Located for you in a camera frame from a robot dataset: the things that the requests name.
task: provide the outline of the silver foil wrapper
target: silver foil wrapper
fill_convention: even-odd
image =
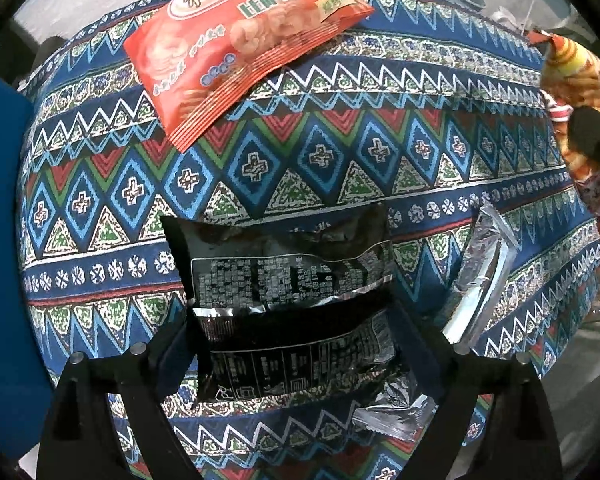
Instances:
[[[511,227],[490,203],[478,219],[437,323],[452,344],[473,348],[500,300],[518,254]]]
[[[435,411],[436,403],[417,392],[415,377],[407,373],[389,378],[372,405],[353,413],[353,422],[367,430],[416,442]]]

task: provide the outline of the nutrition label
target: nutrition label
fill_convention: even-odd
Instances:
[[[217,400],[247,400],[298,392],[395,356],[383,312],[352,332],[305,345],[212,352]]]
[[[328,262],[308,254],[194,258],[191,269],[200,309],[253,308],[346,300],[390,280],[392,263],[391,242],[384,241],[347,260]]]

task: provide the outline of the cushion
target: cushion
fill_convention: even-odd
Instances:
[[[536,49],[445,0],[366,0],[371,17],[270,74],[179,153],[122,49],[166,1],[104,16],[21,88],[36,101],[18,190],[22,280],[53,380],[71,352],[119,354],[183,308],[161,214],[320,230],[378,201],[400,297],[423,316],[443,304],[475,208],[492,202],[520,251],[475,351],[527,350],[548,371],[589,308],[600,242],[553,140]],[[352,425],[373,374],[194,406],[194,368],[163,408],[196,465],[224,478],[256,467],[289,478],[292,460],[300,479],[388,479],[413,450]],[[111,400],[127,459],[146,473]]]

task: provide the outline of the plastic packaging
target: plastic packaging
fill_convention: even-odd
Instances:
[[[389,282],[394,254],[386,219],[377,204],[318,233],[174,217],[162,217],[162,225],[196,315],[225,317],[320,306]]]
[[[445,306],[436,322],[452,344],[471,349],[493,315],[518,254],[511,227],[496,208],[485,203],[462,256]]]
[[[363,0],[171,0],[124,47],[184,152],[267,73],[372,12]]]
[[[385,286],[308,311],[199,317],[213,373],[198,400],[289,394],[385,370],[395,357],[384,313],[393,300]]]
[[[388,378],[372,405],[353,412],[353,422],[367,430],[417,442],[435,411],[436,403],[418,392],[415,377],[407,373]]]

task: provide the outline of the cross motif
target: cross motif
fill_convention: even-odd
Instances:
[[[389,469],[388,467],[382,468],[380,474],[376,476],[374,480],[391,480],[395,475],[395,469]]]
[[[454,136],[454,143],[451,145],[453,150],[462,158],[466,155],[466,144],[460,140],[460,137]]]
[[[45,203],[41,200],[40,202],[38,202],[36,212],[33,214],[33,221],[40,229],[42,225],[48,220],[48,218],[49,209],[45,207]]]
[[[375,158],[377,163],[385,162],[386,158],[391,155],[391,150],[388,146],[385,146],[382,143],[382,140],[378,139],[377,137],[374,137],[372,142],[374,145],[368,149],[369,155]]]
[[[262,175],[269,171],[269,163],[260,159],[258,152],[247,155],[248,162],[242,165],[242,175],[248,176],[252,182],[260,182]]]
[[[71,202],[71,209],[78,215],[85,214],[87,209],[91,207],[91,197],[85,191],[78,193],[78,198]]]
[[[128,186],[122,190],[122,198],[126,198],[127,205],[135,205],[138,197],[144,195],[144,184],[138,184],[134,176],[130,176]]]
[[[320,168],[328,168],[333,159],[333,150],[327,150],[324,144],[316,144],[315,151],[309,153],[309,163],[317,164]]]
[[[509,153],[513,153],[513,150],[516,147],[516,145],[513,143],[513,140],[511,140],[511,137],[508,135],[505,135],[504,137],[504,147]]]
[[[424,140],[418,139],[416,142],[416,153],[420,155],[424,160],[429,160],[431,147]]]
[[[193,173],[189,168],[185,168],[180,172],[176,183],[185,193],[193,193],[193,189],[200,183],[200,174]]]
[[[480,145],[482,146],[483,150],[487,153],[493,153],[493,142],[491,142],[489,139],[487,139],[487,137],[483,137]]]

